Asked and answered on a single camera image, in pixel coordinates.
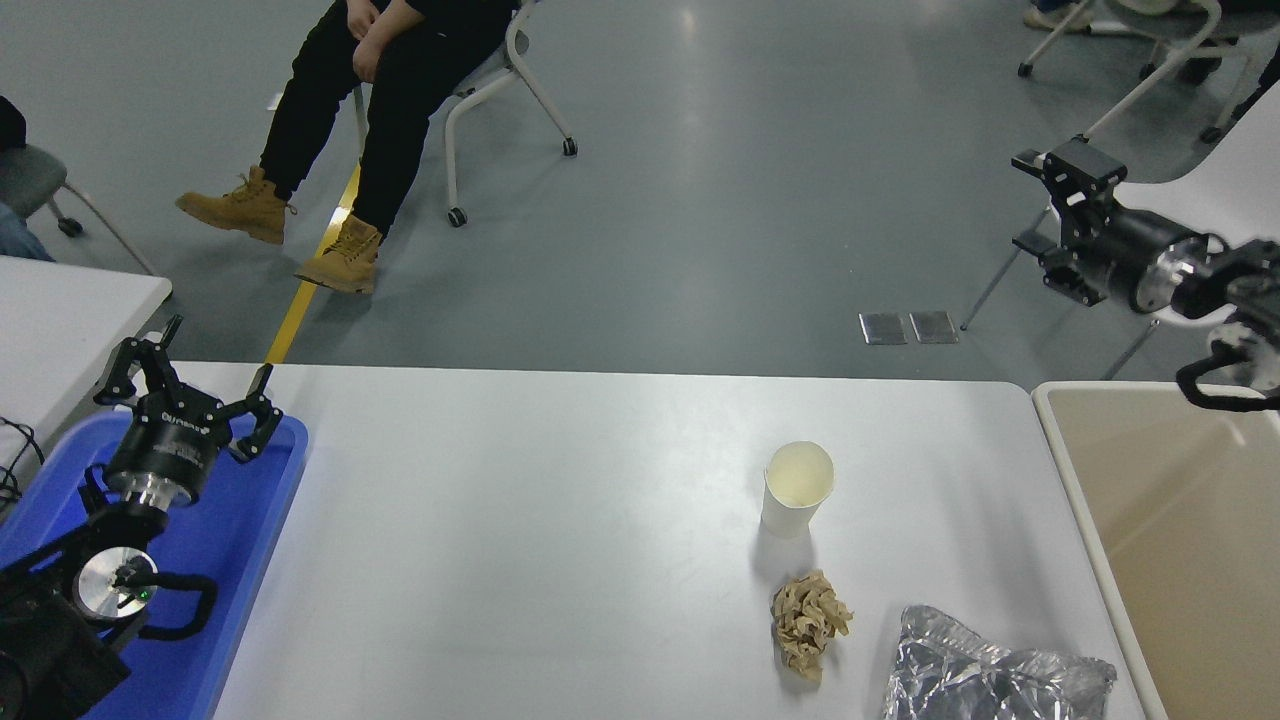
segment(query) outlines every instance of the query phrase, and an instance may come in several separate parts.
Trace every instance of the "hand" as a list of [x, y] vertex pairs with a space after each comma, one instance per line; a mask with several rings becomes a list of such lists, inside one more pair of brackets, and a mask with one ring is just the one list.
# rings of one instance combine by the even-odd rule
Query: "hand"
[[381, 58], [383, 45], [366, 37], [356, 46], [356, 53], [351, 56], [351, 67], [361, 82], [372, 83], [374, 76], [378, 74], [378, 60]]
[[347, 29], [356, 40], [365, 40], [378, 19], [378, 8], [369, 0], [347, 0]]

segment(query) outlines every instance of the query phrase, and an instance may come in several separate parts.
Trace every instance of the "white desk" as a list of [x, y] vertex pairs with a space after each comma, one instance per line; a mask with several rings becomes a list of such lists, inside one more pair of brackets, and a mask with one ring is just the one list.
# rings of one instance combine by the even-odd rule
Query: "white desk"
[[[255, 369], [177, 368], [224, 398]], [[270, 393], [310, 459], [218, 720], [873, 719], [915, 602], [1110, 661], [1107, 717], [1142, 716], [1014, 386], [280, 366]], [[797, 438], [838, 479], [787, 542], [762, 468]], [[812, 568], [858, 615], [817, 691], [769, 628]]]
[[[51, 433], [101, 377], [111, 348], [172, 288], [164, 278], [0, 256], [0, 415], [31, 425], [52, 450]], [[20, 446], [17, 432], [0, 429], [0, 462]]]

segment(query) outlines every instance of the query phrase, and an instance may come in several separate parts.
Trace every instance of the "metal floor plate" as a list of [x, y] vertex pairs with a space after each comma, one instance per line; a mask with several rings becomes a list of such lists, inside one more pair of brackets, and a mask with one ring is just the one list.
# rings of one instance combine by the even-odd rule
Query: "metal floor plate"
[[906, 329], [897, 313], [859, 313], [867, 345], [906, 345]]
[[942, 310], [911, 313], [911, 327], [922, 345], [955, 345], [960, 342], [951, 315]]

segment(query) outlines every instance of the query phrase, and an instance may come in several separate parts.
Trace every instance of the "chair wheel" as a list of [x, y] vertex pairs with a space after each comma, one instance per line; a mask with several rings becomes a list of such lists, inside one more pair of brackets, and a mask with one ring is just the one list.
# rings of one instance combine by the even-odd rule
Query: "chair wheel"
[[84, 225], [79, 224], [79, 220], [73, 218], [63, 218], [58, 220], [58, 229], [63, 231], [67, 237], [79, 237], [84, 234]]

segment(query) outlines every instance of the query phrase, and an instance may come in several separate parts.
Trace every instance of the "aluminum foil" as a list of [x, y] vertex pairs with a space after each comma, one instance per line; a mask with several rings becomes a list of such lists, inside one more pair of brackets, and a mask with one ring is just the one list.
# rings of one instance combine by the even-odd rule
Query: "aluminum foil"
[[886, 720], [1102, 720], [1116, 680], [1110, 662], [1041, 650], [1011, 651], [955, 618], [902, 611]]

